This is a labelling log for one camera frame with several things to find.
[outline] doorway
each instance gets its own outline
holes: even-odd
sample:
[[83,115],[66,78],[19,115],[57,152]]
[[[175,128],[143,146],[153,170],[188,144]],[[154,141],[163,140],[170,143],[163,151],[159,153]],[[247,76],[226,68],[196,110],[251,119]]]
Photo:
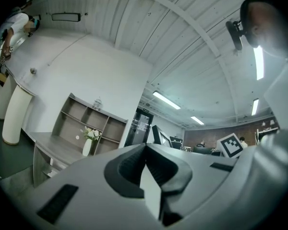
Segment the doorway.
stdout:
[[154,116],[152,114],[149,114],[139,108],[136,109],[125,142],[125,147],[147,142],[153,118]]

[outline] black door frame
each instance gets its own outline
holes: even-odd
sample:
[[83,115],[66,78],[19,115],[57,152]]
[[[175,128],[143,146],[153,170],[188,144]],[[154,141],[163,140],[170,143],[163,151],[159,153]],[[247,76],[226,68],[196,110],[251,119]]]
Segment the black door frame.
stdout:
[[[140,108],[137,108],[136,112],[135,112],[135,115],[134,115],[134,119],[139,120],[141,115],[144,115],[144,116],[148,117],[148,126],[149,126],[149,128],[146,130],[146,133],[145,133],[144,139],[143,139],[143,143],[146,143],[147,139],[148,139],[149,131],[150,131],[150,126],[151,126],[151,124],[153,122],[153,119],[154,119],[154,115],[152,115],[150,113],[147,113],[147,112],[145,112],[144,110],[142,110]],[[131,123],[130,129],[129,129],[129,132],[128,132],[128,135],[127,135],[127,139],[126,139],[126,142],[125,142],[125,145],[124,145],[125,147],[126,146],[130,146],[132,144],[136,128],[137,128],[137,126],[132,129],[132,123]]]

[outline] white column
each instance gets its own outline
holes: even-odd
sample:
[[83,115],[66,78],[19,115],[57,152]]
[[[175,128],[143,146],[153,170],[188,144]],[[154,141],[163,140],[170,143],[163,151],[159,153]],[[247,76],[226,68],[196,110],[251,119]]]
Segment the white column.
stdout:
[[6,110],[8,109],[16,85],[17,84],[11,75],[6,79],[4,86],[0,85],[0,120],[4,120],[5,118]]
[[19,143],[20,131],[24,116],[32,99],[32,95],[17,86],[11,97],[3,124],[2,138],[9,145]]

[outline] ceiling light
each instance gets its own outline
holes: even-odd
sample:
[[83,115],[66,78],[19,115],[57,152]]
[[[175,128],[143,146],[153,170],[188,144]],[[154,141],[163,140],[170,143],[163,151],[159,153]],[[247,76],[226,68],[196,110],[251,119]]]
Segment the ceiling light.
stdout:
[[51,18],[53,21],[79,22],[81,20],[81,15],[79,13],[53,13]]
[[259,99],[255,99],[255,100],[254,100],[253,110],[252,110],[252,116],[254,116],[254,115],[256,114],[256,112],[257,112],[258,102],[259,102]]
[[194,119],[196,122],[198,122],[200,125],[204,125],[204,123],[201,121],[201,120],[199,120],[197,117],[191,117],[192,119]]
[[264,53],[263,49],[258,46],[254,49],[255,60],[256,60],[256,71],[257,71],[257,80],[264,77]]
[[177,109],[177,110],[180,109],[179,106],[177,106],[175,103],[173,103],[172,101],[170,101],[168,98],[165,98],[165,97],[164,97],[162,94],[160,94],[159,92],[155,91],[155,92],[153,93],[153,95],[154,95],[155,97],[158,97],[160,100],[166,102],[167,104],[171,105],[171,106],[174,107],[175,109]]

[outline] brown wall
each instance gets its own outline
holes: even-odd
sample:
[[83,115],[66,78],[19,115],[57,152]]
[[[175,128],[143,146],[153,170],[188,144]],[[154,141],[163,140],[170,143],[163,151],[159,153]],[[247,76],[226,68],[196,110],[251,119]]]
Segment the brown wall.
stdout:
[[[274,120],[275,124],[270,125],[270,120]],[[251,146],[255,145],[255,132],[257,129],[259,131],[264,130],[265,128],[276,128],[278,127],[278,123],[274,117],[267,118],[261,121],[253,122],[250,124],[229,127],[229,128],[218,128],[218,129],[206,129],[206,130],[185,130],[183,145],[185,147],[193,147],[200,143],[202,140],[205,141],[205,146],[207,148],[215,148],[216,141],[225,136],[230,135],[231,133],[235,133],[238,138],[243,136],[245,138],[245,142]]]

